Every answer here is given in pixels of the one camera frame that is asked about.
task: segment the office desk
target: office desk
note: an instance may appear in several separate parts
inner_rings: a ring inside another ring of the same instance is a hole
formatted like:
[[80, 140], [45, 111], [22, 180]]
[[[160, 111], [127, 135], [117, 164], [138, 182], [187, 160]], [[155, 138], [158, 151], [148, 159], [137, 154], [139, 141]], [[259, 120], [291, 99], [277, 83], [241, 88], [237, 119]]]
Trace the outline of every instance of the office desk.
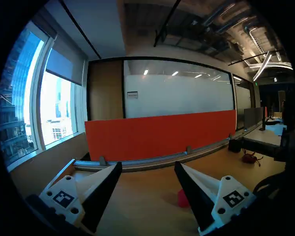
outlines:
[[[185, 163], [204, 174], [220, 179], [232, 175], [250, 190], [262, 179], [282, 172], [285, 163], [271, 157], [257, 164], [241, 161], [243, 152], [232, 153], [227, 147], [215, 153]], [[92, 172], [75, 171], [75, 178]], [[104, 235], [199, 235], [191, 209], [177, 206], [177, 192], [181, 185], [174, 167], [122, 173], [96, 234]]]
[[271, 130], [266, 129], [261, 131], [259, 130], [261, 127], [262, 125], [260, 125], [255, 130], [251, 131], [250, 133], [246, 134], [244, 137], [279, 146], [281, 143], [281, 136], [276, 135]]

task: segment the red privacy screen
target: red privacy screen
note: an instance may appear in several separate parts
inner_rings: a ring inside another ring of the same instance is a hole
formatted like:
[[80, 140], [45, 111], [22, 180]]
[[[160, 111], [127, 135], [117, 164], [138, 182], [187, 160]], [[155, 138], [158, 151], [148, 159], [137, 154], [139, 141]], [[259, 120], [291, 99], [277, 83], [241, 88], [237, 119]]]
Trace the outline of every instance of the red privacy screen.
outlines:
[[177, 154], [235, 133], [235, 110], [85, 122], [91, 160], [141, 160]]

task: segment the glass partition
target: glass partition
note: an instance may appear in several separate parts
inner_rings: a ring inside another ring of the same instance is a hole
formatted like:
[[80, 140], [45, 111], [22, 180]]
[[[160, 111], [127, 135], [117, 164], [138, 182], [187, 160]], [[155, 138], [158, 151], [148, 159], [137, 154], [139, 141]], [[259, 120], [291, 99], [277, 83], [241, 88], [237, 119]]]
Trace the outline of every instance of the glass partition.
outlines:
[[125, 61], [124, 96], [126, 118], [234, 109], [229, 73], [174, 61]]
[[237, 100], [237, 130], [244, 127], [244, 109], [254, 107], [253, 84], [233, 75]]

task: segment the glass skyscraper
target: glass skyscraper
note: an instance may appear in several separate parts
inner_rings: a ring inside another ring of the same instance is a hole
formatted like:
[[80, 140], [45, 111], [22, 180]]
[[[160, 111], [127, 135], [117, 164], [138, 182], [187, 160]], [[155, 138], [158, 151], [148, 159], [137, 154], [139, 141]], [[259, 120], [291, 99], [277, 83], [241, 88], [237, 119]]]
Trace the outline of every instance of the glass skyscraper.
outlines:
[[28, 142], [25, 131], [24, 95], [30, 65], [40, 41], [24, 29], [15, 42], [2, 73], [0, 147], [7, 165], [34, 151], [33, 143]]

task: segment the window sill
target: window sill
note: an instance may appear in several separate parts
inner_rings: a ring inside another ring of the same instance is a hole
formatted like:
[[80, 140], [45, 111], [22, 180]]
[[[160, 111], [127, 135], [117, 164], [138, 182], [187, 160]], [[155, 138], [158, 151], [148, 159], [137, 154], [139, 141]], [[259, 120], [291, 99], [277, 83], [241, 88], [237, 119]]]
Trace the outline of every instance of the window sill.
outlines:
[[[58, 144], [63, 143], [65, 141], [69, 140], [70, 138], [76, 137], [76, 136], [83, 134], [83, 133], [84, 132], [82, 132], [82, 133], [76, 132], [72, 135], [69, 135], [69, 136], [63, 138], [63, 139], [60, 139], [60, 140], [57, 140], [51, 144], [48, 144], [48, 145], [46, 145], [46, 150], [53, 148], [53, 147], [57, 146]], [[21, 157], [18, 160], [16, 160], [15, 162], [13, 162], [12, 164], [7, 166], [8, 173], [10, 173], [12, 170], [14, 170], [19, 165], [23, 164], [24, 162], [28, 161], [29, 159], [32, 159], [33, 157], [35, 157], [36, 155], [38, 155], [44, 151], [45, 150], [36, 150], [36, 151], [31, 152], [30, 154], [25, 155], [24, 157]]]
[[67, 137], [65, 137], [65, 138], [59, 139], [59, 140], [57, 140], [57, 141], [54, 141], [54, 142], [52, 142], [52, 143], [46, 145], [46, 150], [48, 150], [48, 149], [50, 149], [50, 148], [53, 148], [53, 147], [57, 146], [58, 144], [63, 143], [63, 142], [65, 142], [65, 141], [69, 140], [70, 138], [73, 138], [73, 137], [78, 136], [78, 135], [80, 135], [80, 134], [82, 134], [82, 133], [76, 132], [76, 133], [74, 133], [74, 134], [72, 134], [72, 135], [69, 135], [69, 136], [67, 136]]

